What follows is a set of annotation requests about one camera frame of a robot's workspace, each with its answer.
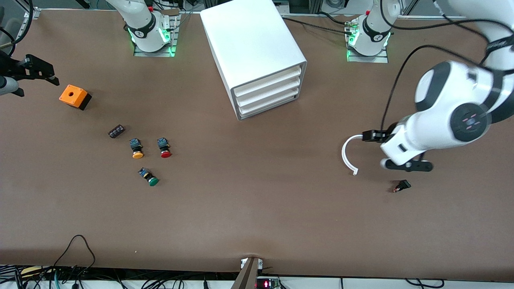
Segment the orange box with black base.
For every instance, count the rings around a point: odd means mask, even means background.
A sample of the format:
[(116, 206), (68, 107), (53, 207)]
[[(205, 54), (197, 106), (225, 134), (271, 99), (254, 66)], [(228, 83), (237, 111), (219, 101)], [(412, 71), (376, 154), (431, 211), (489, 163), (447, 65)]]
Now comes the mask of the orange box with black base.
[(92, 96), (83, 88), (68, 85), (59, 97), (59, 101), (79, 110), (85, 110)]

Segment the green push button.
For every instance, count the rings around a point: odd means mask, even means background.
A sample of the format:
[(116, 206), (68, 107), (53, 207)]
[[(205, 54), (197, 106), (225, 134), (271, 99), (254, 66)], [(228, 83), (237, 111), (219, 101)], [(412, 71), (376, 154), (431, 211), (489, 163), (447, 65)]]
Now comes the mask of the green push button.
[(158, 184), (159, 179), (147, 168), (142, 167), (138, 174), (147, 181), (147, 183), (152, 187)]

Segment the white curved plastic piece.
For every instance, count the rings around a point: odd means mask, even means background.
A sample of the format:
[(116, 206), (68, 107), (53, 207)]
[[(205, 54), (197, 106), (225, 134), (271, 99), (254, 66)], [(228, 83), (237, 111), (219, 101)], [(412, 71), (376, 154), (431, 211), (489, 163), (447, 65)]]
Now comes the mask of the white curved plastic piece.
[(341, 158), (344, 163), (344, 165), (352, 172), (353, 176), (356, 176), (359, 172), (359, 169), (355, 167), (348, 159), (347, 156), (347, 146), (348, 144), (353, 140), (362, 140), (363, 134), (356, 134), (354, 136), (349, 137), (346, 139), (345, 143), (343, 143), (343, 146), (341, 148)]

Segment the red push button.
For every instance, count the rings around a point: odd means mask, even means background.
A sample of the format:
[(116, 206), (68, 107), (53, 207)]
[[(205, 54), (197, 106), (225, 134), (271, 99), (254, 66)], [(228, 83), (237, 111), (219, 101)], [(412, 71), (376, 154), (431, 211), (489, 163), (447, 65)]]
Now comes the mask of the red push button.
[(172, 153), (170, 152), (170, 145), (166, 138), (162, 137), (157, 140), (157, 145), (160, 150), (160, 157), (163, 159), (166, 159), (168, 157), (172, 156)]

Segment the white shallow drawer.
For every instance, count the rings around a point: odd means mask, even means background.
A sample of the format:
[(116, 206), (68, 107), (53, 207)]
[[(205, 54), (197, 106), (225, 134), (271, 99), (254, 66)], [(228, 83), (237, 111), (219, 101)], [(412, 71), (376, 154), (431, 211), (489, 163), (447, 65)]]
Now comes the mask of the white shallow drawer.
[(272, 95), (259, 95), (249, 98), (248, 100), (239, 100), (237, 101), (239, 105), (237, 111), (239, 112), (240, 118), (244, 119), (262, 113), (265, 110), (275, 108), (276, 106), (286, 104), (294, 100), (298, 93), (299, 88), (292, 88)]
[(248, 100), (249, 98), (259, 96), (259, 95), (272, 95), (283, 90), (299, 88), (300, 85), (300, 77), (292, 77), (288, 80), (280, 81), (277, 84), (268, 86), (267, 88), (259, 89), (253, 93), (249, 93), (240, 97), (235, 97), (236, 102), (238, 104), (239, 100)]
[(299, 75), (301, 75), (301, 66), (297, 65), (270, 76), (263, 77), (262, 79), (244, 84), (238, 88), (234, 88), (234, 94), (236, 97), (240, 97)]

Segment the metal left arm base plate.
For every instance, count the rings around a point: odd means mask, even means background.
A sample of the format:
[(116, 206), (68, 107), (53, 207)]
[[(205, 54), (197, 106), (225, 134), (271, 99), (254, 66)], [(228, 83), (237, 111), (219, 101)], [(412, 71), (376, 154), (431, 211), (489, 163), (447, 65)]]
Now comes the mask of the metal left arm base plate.
[(387, 44), (391, 33), (375, 35), (371, 38), (360, 30), (356, 22), (345, 27), (346, 59), (347, 62), (388, 63)]

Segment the white drawer cabinet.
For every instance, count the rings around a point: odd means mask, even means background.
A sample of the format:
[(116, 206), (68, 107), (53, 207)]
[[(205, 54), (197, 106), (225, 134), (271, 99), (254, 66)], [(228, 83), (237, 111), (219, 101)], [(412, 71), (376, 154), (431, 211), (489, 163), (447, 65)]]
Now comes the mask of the white drawer cabinet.
[(234, 88), (299, 65), (300, 93), (307, 60), (272, 0), (231, 0), (200, 18), (238, 120), (246, 118), (239, 116)]

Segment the small red led display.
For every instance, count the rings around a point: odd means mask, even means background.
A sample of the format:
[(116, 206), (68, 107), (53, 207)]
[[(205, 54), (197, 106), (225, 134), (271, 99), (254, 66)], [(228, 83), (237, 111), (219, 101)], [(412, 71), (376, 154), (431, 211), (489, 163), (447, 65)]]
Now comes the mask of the small red led display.
[(259, 276), (255, 280), (255, 289), (281, 289), (279, 277)]

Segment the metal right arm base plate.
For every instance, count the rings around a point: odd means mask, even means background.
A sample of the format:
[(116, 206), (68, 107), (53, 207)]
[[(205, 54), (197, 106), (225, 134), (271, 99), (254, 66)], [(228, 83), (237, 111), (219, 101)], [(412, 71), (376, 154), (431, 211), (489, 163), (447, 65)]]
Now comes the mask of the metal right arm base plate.
[(147, 27), (128, 28), (135, 46), (134, 56), (174, 57), (181, 16), (169, 16), (154, 11), (152, 17)]

